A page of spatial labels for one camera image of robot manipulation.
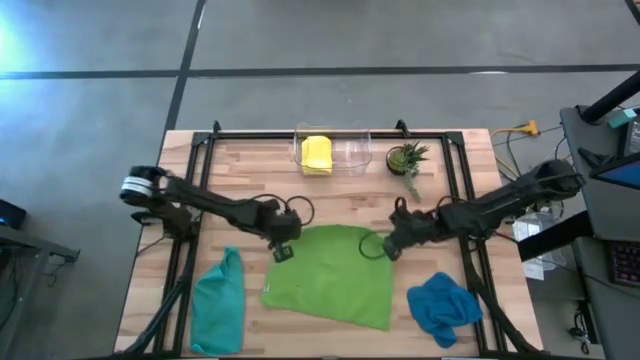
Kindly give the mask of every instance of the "small plant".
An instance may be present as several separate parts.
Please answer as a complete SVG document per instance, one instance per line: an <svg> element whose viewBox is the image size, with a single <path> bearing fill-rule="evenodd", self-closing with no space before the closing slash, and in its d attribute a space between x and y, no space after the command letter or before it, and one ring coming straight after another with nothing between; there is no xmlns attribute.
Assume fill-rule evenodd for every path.
<svg viewBox="0 0 640 360"><path fill-rule="evenodd" d="M417 202L420 202L422 197L413 183L413 178L418 175L419 162L427 160L423 154L429 151L428 146L418 146L419 144L419 141L404 144L392 148L387 153L387 168L395 175L404 176L404 183Z"/></svg>

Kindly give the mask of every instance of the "concrete floor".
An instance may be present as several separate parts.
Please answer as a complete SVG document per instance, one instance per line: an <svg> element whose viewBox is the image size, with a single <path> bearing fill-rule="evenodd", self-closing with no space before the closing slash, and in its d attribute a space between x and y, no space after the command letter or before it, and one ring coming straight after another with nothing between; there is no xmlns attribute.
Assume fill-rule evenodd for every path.
<svg viewBox="0 0 640 360"><path fill-rule="evenodd" d="M0 72L177 70L195 7L196 0L4 0ZM638 35L622 0L209 0L192 68L629 64L640 56L629 46ZM403 118L424 128L536 119L550 129L560 108L588 104L629 75L190 79L176 127L208 129L216 119L227 129L375 128ZM140 233L119 187L129 166L155 163L175 85L0 80L0 198L29 211L28 232L82 248L55 287L41 281L14 358L111 352ZM521 167L549 157L561 138L555 130L516 141ZM506 155L504 145L496 150ZM583 206L570 202L567 213ZM558 314L535 301L542 334L571 321L571 303ZM580 356L568 337L543 340L547 350Z"/></svg>

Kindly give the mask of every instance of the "black stand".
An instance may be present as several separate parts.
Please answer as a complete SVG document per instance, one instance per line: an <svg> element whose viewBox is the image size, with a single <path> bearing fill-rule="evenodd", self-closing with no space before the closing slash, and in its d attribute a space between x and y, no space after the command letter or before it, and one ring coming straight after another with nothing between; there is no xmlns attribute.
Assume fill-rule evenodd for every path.
<svg viewBox="0 0 640 360"><path fill-rule="evenodd" d="M615 89L593 103L593 105L589 106L586 110L581 111L578 107L580 117L587 124L597 125L611 110L627 101L630 97L638 93L638 91L640 91L640 71L633 74L633 76L625 80L622 84L616 86Z"/></svg>

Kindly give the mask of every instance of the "wooden table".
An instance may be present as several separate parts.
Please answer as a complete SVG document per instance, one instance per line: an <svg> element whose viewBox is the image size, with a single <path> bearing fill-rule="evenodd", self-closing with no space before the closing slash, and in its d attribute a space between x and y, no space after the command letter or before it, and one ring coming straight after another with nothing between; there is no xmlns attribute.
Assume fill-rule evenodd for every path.
<svg viewBox="0 0 640 360"><path fill-rule="evenodd" d="M460 131L465 138L476 196L481 196L501 185L489 132L486 129ZM193 131L168 132L159 165L178 176L184 176L192 134ZM416 181L423 200L420 204L410 200L411 196L402 179L392 176L385 167L387 150L402 143L402 140L373 140L373 161L362 177L308 178L301 176L292 162L287 141L217 140L208 188L238 199L260 193L275 193L284 198L305 195L316 207L312 225L349 224L387 231L391 229L387 217L393 211L393 202L397 196L404 196L409 200L410 210L426 210L435 207L442 196L449 194L441 145L438 141L423 140L421 143L430 146L427 153L429 160L421 163ZM463 194L458 156L454 153L453 157L458 187ZM201 158L202 156L197 169L201 168ZM195 178L199 179L200 174L196 173ZM306 219L308 210L303 203L299 206L300 217ZM159 227L146 228L140 246L143 247L160 236ZM465 286L460 248L456 240L427 243L403 252L394 265L392 326L389 332L265 308L259 297L272 256L267 250L267 243L254 235L238 231L225 220L211 214L203 217L194 282L218 263L225 245L240 250L245 267L245 335L240 356L477 355L471 325L456 328L458 343L449 349L442 349L431 335L420 330L409 313L406 300L410 287L421 285L437 271L449 274L460 286ZM158 309L170 248L170 241L161 242L136 260L115 350L123 350L129 346ZM487 248L501 306L527 340L541 349L540 334L517 246L504 239L494 238L487 242ZM170 318L169 329L172 328L173 320ZM488 311L485 311L483 320L489 348L495 349ZM197 356L189 351L189 329L187 322L183 356ZM167 332L167 337L173 338L171 330Z"/></svg>

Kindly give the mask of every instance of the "teal towel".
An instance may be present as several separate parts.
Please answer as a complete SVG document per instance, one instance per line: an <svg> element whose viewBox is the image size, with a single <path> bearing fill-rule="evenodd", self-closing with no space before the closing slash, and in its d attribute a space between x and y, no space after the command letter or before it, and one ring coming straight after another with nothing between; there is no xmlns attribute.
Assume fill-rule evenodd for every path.
<svg viewBox="0 0 640 360"><path fill-rule="evenodd" d="M238 249L225 247L220 264L196 283L191 317L191 351L209 356L242 350L244 277Z"/></svg>

